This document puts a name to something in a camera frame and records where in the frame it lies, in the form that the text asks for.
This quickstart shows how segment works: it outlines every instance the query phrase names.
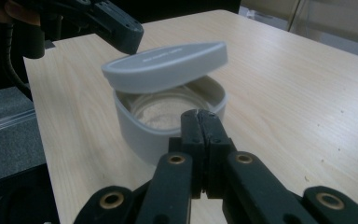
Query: wooden table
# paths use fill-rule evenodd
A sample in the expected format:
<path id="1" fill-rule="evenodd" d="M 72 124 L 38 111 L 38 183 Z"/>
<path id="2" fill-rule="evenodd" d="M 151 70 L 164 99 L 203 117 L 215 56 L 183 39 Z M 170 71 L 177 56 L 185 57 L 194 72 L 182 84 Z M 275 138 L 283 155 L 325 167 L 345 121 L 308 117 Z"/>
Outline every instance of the wooden table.
<path id="1" fill-rule="evenodd" d="M 358 202 L 358 56 L 225 11 L 144 25 L 140 51 L 223 40 L 224 126 L 292 192 L 324 185 Z M 136 189 L 155 167 L 124 142 L 103 63 L 125 56 L 97 35 L 55 42 L 26 67 L 62 223 L 98 189 Z M 223 223 L 221 202 L 193 201 L 192 223 Z"/>

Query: open lid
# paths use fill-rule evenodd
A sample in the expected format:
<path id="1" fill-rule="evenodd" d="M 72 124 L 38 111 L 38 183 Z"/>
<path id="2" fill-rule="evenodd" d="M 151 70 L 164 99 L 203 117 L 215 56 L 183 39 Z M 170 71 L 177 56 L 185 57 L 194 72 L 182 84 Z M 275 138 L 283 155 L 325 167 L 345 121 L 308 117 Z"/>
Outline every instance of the open lid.
<path id="1" fill-rule="evenodd" d="M 152 93 L 181 86 L 227 63 L 224 42 L 147 50 L 102 66 L 116 91 Z"/>

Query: white plastic container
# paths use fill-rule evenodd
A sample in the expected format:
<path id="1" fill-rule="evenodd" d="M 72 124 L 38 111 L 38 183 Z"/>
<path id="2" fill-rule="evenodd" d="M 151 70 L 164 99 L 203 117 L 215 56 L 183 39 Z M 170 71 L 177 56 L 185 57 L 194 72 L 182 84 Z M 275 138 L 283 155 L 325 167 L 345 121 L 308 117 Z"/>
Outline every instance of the white plastic container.
<path id="1" fill-rule="evenodd" d="M 227 95 L 206 75 L 227 63 L 224 42 L 151 49 L 102 66 L 114 88 L 121 133 L 143 160 L 157 164 L 169 138 L 180 136 L 180 116 L 207 109 L 224 117 Z"/>

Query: black cable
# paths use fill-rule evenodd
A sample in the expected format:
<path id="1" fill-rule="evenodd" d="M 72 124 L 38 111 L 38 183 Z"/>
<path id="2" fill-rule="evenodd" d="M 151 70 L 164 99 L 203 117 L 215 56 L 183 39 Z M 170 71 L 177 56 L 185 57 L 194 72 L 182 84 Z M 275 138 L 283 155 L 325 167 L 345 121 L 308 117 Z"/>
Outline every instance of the black cable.
<path id="1" fill-rule="evenodd" d="M 31 90 L 22 82 L 11 64 L 10 52 L 13 37 L 13 24 L 8 24 L 4 39 L 4 48 L 1 54 L 4 71 L 7 78 L 19 89 L 30 101 L 33 101 Z"/>

